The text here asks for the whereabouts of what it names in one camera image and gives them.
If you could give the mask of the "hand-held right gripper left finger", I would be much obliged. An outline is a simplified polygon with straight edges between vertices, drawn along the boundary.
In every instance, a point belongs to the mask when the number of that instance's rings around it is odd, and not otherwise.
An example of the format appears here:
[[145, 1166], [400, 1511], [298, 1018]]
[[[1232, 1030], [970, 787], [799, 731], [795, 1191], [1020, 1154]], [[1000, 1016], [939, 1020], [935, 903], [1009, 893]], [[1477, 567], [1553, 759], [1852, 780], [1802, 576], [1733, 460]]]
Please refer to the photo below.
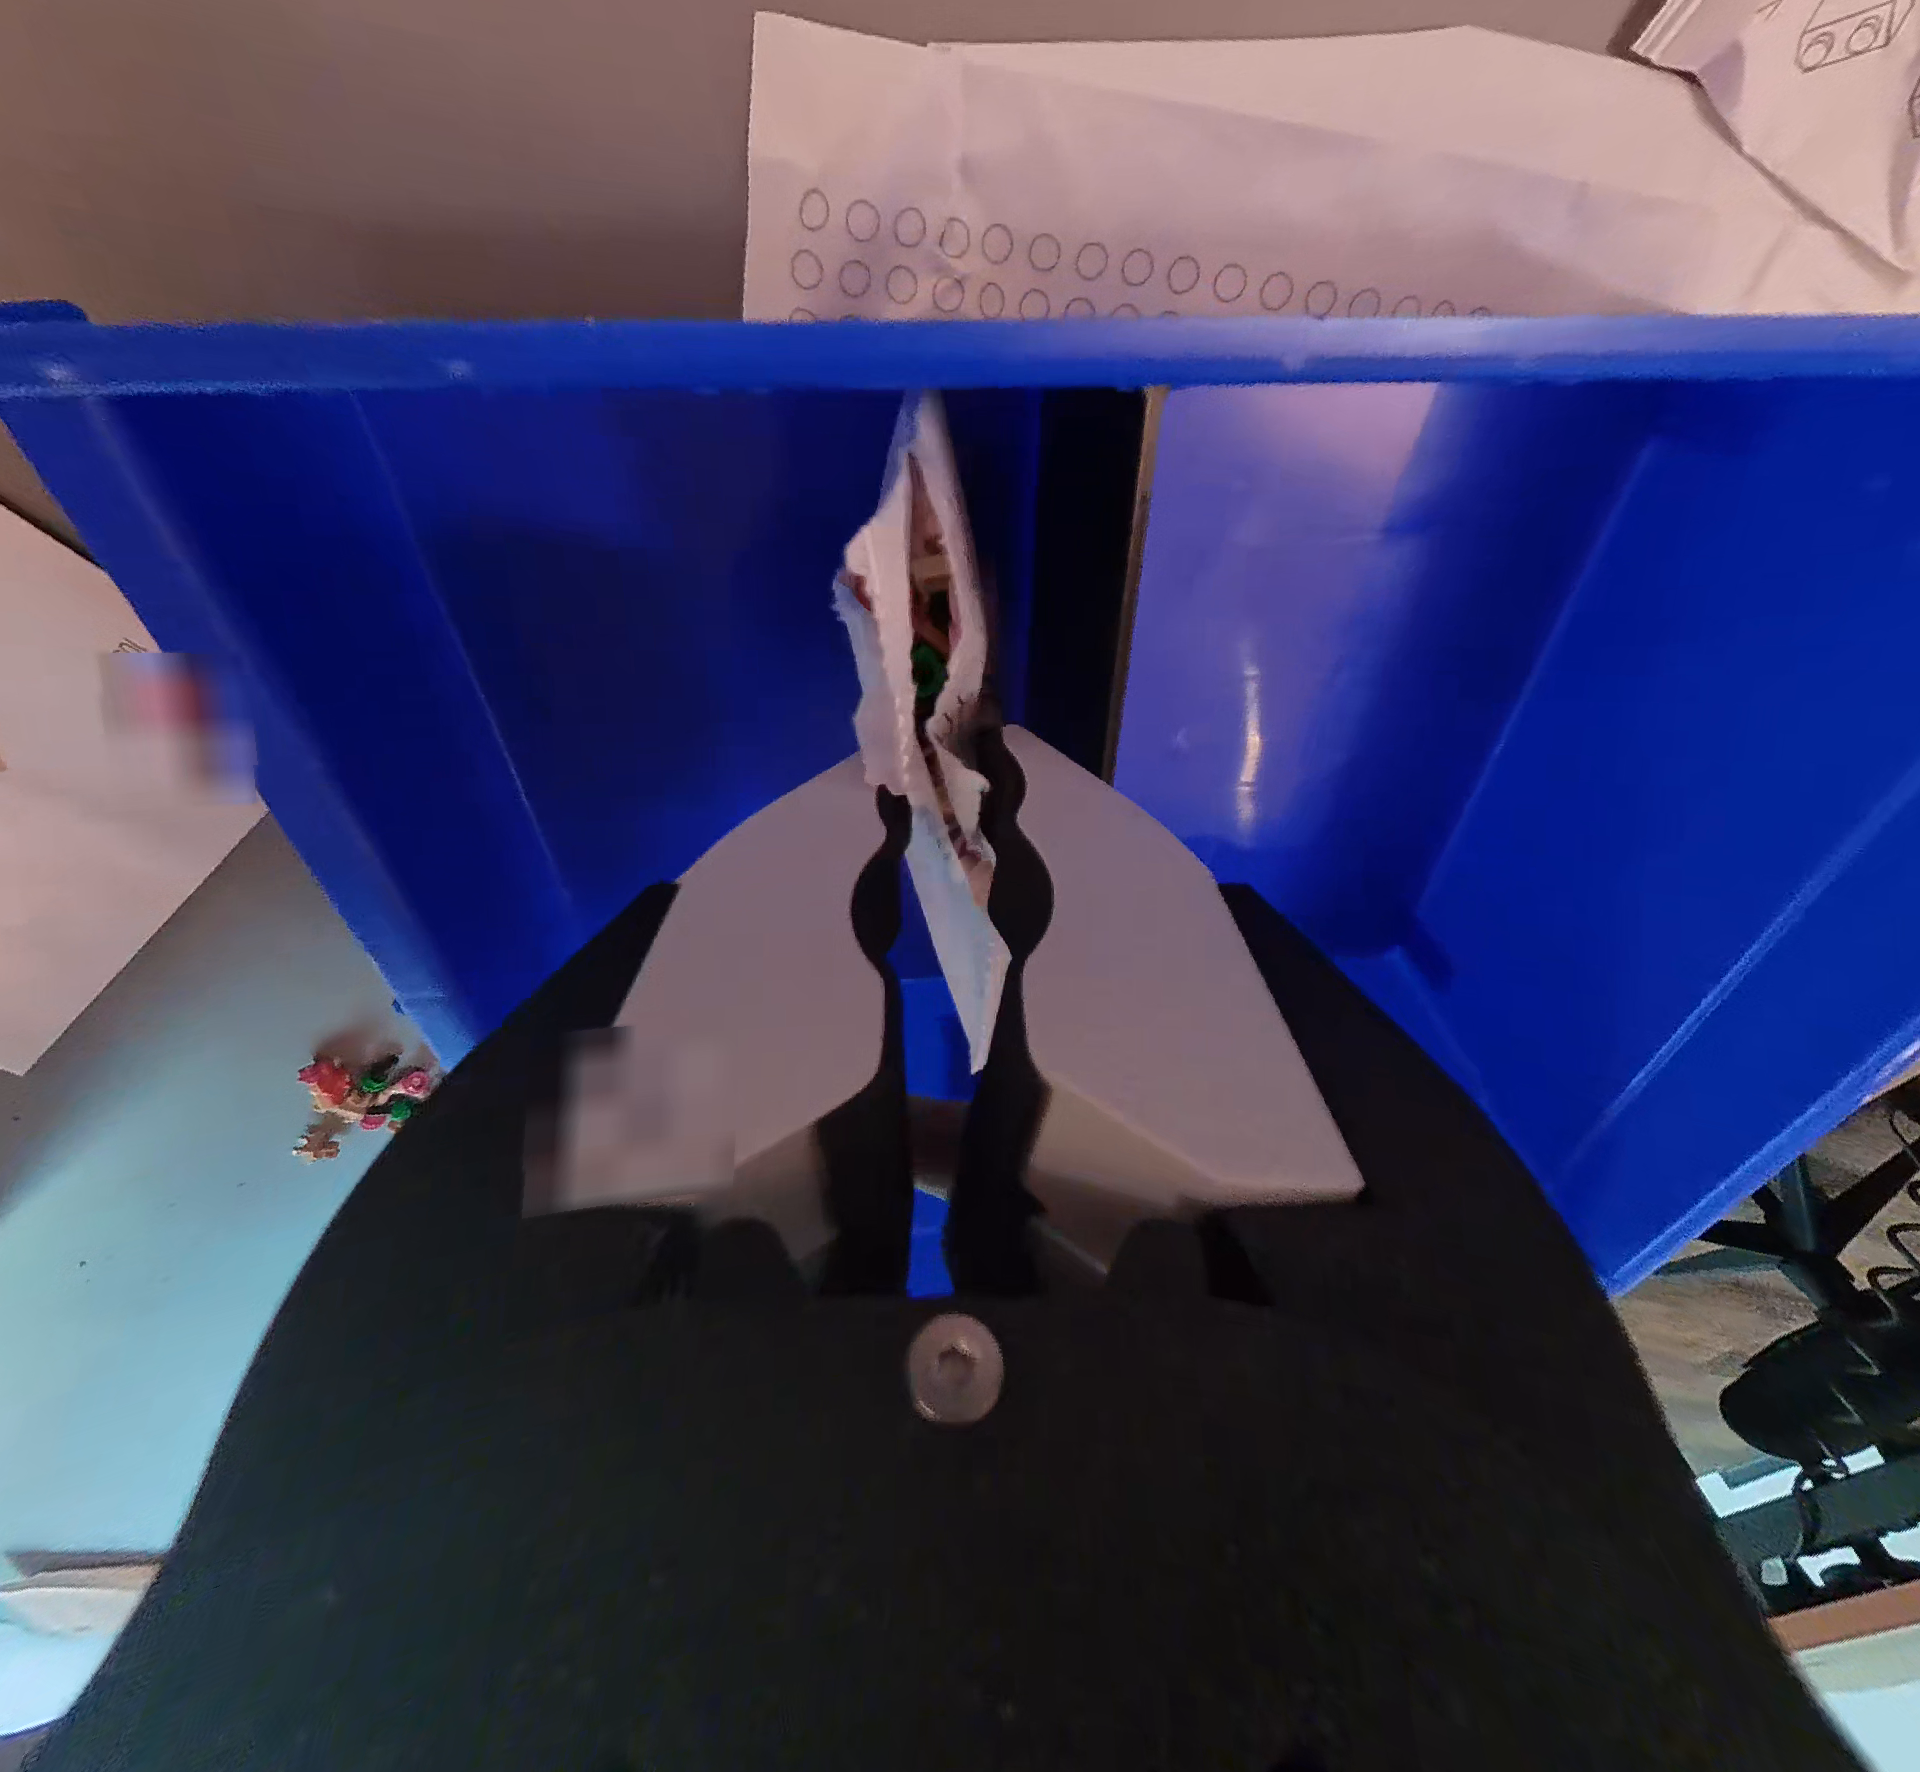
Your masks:
[[678, 878], [623, 1002], [623, 1200], [763, 1222], [828, 1296], [908, 1280], [908, 836], [859, 756], [831, 763]]

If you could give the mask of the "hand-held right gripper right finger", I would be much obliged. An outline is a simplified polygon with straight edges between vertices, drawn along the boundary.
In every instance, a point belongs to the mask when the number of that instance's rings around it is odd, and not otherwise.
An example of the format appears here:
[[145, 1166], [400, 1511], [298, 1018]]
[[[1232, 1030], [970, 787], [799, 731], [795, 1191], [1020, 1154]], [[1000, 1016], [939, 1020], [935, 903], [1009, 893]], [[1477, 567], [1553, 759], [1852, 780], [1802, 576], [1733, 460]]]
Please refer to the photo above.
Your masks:
[[1362, 1167], [1214, 874], [1028, 727], [980, 756], [1012, 958], [954, 1150], [954, 1288], [1107, 1275], [1144, 1226], [1358, 1203]]

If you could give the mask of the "white paper bag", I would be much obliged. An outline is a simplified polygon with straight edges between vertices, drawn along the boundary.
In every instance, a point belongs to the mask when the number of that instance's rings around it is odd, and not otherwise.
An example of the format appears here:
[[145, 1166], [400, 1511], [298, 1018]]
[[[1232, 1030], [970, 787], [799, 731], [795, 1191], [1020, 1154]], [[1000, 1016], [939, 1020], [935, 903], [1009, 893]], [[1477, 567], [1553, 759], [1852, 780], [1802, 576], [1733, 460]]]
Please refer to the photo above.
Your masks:
[[[965, 625], [947, 688], [925, 719], [917, 717], [908, 676], [904, 572], [917, 498], [941, 515], [959, 561]], [[991, 916], [996, 847], [987, 832], [991, 780], [978, 762], [993, 667], [984, 592], [945, 399], [908, 391], [876, 510], [845, 548], [832, 605], [861, 686], [855, 734], [866, 778], [908, 805], [906, 865], [977, 1072], [988, 1060], [1012, 965]]]

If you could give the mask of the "blue plastic bin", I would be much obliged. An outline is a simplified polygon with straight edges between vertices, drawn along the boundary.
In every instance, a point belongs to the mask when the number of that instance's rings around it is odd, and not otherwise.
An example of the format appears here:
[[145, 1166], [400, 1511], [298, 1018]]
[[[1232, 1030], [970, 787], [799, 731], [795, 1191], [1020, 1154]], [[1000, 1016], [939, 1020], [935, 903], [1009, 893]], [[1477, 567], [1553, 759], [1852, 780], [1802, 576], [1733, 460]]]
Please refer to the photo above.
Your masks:
[[1285, 913], [1610, 1289], [1916, 1060], [1916, 317], [106, 326], [5, 428], [448, 1049], [852, 752], [947, 394], [1010, 717]]

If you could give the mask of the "grey desk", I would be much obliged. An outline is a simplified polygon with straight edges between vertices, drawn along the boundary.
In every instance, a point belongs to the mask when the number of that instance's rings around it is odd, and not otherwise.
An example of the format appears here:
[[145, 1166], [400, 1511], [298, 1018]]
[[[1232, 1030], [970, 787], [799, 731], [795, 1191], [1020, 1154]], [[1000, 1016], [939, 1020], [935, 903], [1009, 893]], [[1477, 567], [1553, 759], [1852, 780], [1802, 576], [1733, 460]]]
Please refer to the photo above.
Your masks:
[[[5, 0], [5, 295], [97, 320], [733, 317], [760, 9], [910, 39], [1475, 25], [1656, 0]], [[390, 1003], [264, 818], [5, 1073], [5, 1555], [163, 1551], [379, 1144], [294, 1070]]]

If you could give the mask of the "pile of mixed small bricks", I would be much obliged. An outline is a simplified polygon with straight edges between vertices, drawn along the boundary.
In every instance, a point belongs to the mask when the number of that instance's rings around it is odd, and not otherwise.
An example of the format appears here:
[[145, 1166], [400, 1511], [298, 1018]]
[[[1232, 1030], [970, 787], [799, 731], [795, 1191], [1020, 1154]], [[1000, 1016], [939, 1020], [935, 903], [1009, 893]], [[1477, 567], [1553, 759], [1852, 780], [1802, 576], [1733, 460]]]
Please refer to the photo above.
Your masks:
[[400, 1054], [348, 1062], [317, 1055], [296, 1072], [307, 1093], [308, 1124], [293, 1148], [307, 1164], [340, 1156], [348, 1131], [394, 1135], [420, 1116], [443, 1073], [433, 1063], [410, 1063]]

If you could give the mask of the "orchid picture instruction booklet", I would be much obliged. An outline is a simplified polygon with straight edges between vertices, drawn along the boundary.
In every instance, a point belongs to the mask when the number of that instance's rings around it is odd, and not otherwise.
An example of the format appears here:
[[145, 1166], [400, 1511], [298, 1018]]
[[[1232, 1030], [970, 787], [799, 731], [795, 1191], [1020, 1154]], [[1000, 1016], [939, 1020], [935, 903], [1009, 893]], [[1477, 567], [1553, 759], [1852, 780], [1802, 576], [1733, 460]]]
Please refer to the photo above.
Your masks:
[[264, 812], [229, 684], [3, 511], [3, 1067], [23, 1075]]

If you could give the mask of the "group of black office chairs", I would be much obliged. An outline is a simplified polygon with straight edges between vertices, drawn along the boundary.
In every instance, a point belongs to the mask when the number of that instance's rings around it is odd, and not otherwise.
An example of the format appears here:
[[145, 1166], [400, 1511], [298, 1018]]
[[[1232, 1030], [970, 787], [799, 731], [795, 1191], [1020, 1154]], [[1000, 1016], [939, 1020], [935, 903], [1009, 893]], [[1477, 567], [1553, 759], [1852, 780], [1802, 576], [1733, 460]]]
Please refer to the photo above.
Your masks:
[[1662, 1268], [1666, 1278], [1777, 1274], [1812, 1320], [1755, 1351], [1718, 1400], [1722, 1423], [1791, 1472], [1788, 1544], [1740, 1554], [1748, 1586], [1769, 1616], [1824, 1610], [1864, 1591], [1916, 1584], [1916, 1559], [1888, 1542], [1896, 1524], [1835, 1525], [1842, 1487], [1874, 1452], [1884, 1472], [1916, 1464], [1918, 1255], [1916, 1215], [1884, 1228], [1893, 1257], [1864, 1275], [1848, 1248], [1888, 1209], [1916, 1209], [1916, 1122], [1884, 1112], [1894, 1154], [1837, 1191], [1796, 1157], [1751, 1200], [1757, 1215], [1727, 1215], [1698, 1235], [1698, 1251]]

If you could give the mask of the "crumpled white paper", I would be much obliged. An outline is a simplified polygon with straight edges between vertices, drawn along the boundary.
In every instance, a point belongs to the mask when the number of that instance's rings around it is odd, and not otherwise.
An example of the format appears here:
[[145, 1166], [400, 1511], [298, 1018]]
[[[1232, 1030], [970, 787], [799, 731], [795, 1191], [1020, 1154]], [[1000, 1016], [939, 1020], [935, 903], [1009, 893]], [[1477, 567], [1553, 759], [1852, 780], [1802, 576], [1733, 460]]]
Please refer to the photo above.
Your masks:
[[1910, 315], [1678, 75], [1493, 30], [906, 42], [758, 11], [741, 314]]

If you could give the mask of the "white paper with brick drawing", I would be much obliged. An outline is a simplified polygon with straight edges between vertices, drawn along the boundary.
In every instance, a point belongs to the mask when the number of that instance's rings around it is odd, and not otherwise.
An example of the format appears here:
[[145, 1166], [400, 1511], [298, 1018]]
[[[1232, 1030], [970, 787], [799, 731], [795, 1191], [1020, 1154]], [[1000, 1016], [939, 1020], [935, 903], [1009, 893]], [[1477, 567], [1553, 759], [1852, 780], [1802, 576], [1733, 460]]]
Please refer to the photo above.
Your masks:
[[1918, 0], [1666, 0], [1631, 49], [1693, 80], [1819, 218], [1916, 271]]

